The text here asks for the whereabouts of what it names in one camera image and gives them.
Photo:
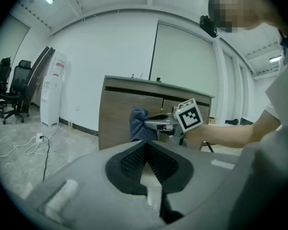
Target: floor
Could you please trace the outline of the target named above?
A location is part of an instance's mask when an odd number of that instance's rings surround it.
[[[3,125],[0,118],[0,155],[8,154],[17,145],[28,143],[39,132],[49,138],[55,130],[56,125],[48,127],[40,122],[39,110],[34,106],[31,107],[30,117],[25,117],[24,123],[12,116],[7,119],[7,124]],[[39,145],[34,154],[25,155],[24,152],[31,144],[18,147],[8,157],[0,158],[1,183],[21,198],[26,198],[32,189],[43,180],[48,143]],[[242,151],[219,145],[214,145],[212,148],[214,152],[235,155],[240,155]],[[45,178],[76,158],[97,151],[98,137],[59,123],[56,134],[50,140]],[[208,147],[203,147],[202,151],[210,152]],[[147,178],[143,177],[143,184],[145,184],[145,180],[147,181]],[[155,187],[158,182],[155,180],[151,182],[152,190],[158,191],[159,189]]]

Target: person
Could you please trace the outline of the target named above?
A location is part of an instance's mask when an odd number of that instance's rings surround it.
[[[237,28],[251,30],[266,23],[277,28],[280,33],[282,53],[279,77],[266,91],[269,99],[273,99],[273,104],[270,103],[252,125],[220,127],[202,124],[185,135],[188,145],[204,140],[226,147],[243,148],[249,143],[260,141],[281,124],[288,125],[288,72],[284,73],[288,66],[288,26],[272,0],[209,0],[208,12],[215,25],[226,32],[233,32]],[[281,106],[280,102],[287,103],[287,107]]]

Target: reception desk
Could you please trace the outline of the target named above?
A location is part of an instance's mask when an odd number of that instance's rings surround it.
[[[105,76],[99,110],[99,150],[130,142],[129,117],[134,106],[149,115],[170,113],[173,106],[194,98],[204,123],[209,122],[211,95],[142,79]],[[202,142],[193,145],[200,150]]]

